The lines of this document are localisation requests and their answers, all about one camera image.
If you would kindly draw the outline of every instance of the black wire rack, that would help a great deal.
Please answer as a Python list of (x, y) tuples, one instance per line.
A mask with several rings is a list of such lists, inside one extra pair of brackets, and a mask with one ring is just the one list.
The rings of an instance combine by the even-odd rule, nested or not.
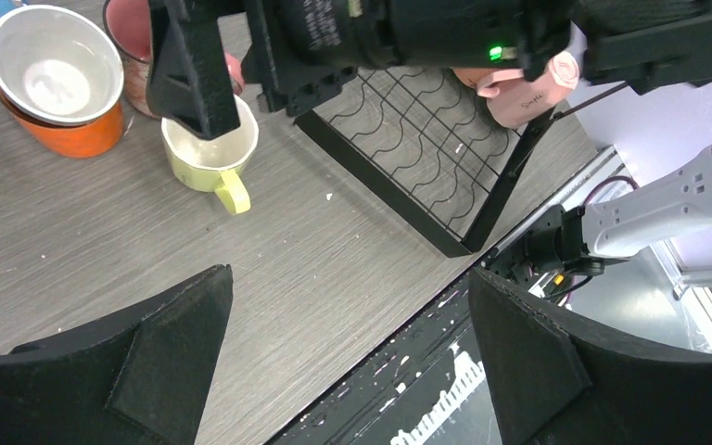
[(450, 70), (359, 70), (296, 119), (316, 144), (449, 257), (480, 251), (538, 142), (504, 129)]

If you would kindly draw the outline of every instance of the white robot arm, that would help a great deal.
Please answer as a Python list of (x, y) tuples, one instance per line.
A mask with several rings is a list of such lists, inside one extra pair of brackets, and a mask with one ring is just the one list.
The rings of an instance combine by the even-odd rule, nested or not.
[(586, 207), (583, 240), (594, 257), (628, 258), (654, 242), (712, 227), (712, 146), (671, 174)]
[(525, 236), (523, 262), (533, 271), (594, 276), (654, 242), (712, 227), (712, 146), (623, 197), (556, 212), (555, 224)]

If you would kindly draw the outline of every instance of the cable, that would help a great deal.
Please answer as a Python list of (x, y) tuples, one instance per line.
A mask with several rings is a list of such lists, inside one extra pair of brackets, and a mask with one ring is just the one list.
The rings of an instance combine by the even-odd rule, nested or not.
[(585, 285), (590, 283), (592, 279), (593, 279), (592, 276), (586, 276), (585, 279), (583, 279), (579, 283), (570, 286), (568, 289), (559, 290), (558, 292), (553, 292), (552, 294), (546, 296), (544, 299), (547, 301), (553, 302), (555, 304), (560, 304), (560, 302), (561, 302), (560, 298), (566, 298), (566, 296), (571, 294), (572, 292), (582, 289)]
[(585, 200), (582, 201), (583, 206), (587, 206), (591, 204), (591, 201), (596, 197), (596, 195), (599, 194), (602, 190), (604, 190), (605, 187), (612, 183), (627, 183), (633, 190), (637, 190), (640, 188), (640, 185), (637, 184), (637, 181), (634, 179), (628, 177), (628, 176), (613, 176), (610, 178), (605, 179), (604, 181), (601, 181), (598, 185), (596, 185), (593, 190), (588, 194), (587, 197), (585, 197)]

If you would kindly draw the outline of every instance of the pink mug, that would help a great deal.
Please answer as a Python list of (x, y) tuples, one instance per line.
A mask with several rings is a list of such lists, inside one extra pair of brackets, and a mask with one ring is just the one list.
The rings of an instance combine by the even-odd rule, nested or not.
[[(146, 84), (151, 66), (151, 17), (148, 0), (106, 0), (103, 8), (105, 33), (119, 48), (124, 64), (124, 95), (141, 113), (158, 119), (148, 109)], [(238, 59), (225, 53), (234, 93), (244, 91)]]
[(522, 70), (496, 70), (477, 84), (487, 98), (492, 117), (506, 128), (518, 128), (566, 99), (579, 82), (579, 65), (568, 52), (550, 59), (535, 82), (526, 82)]

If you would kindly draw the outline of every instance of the green led light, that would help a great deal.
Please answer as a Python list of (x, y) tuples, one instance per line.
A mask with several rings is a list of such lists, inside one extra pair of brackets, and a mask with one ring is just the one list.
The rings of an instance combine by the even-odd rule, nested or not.
[(489, 49), (489, 59), (490, 60), (500, 60), (501, 56), (503, 55), (503, 47), (502, 46), (493, 46), (492, 48)]

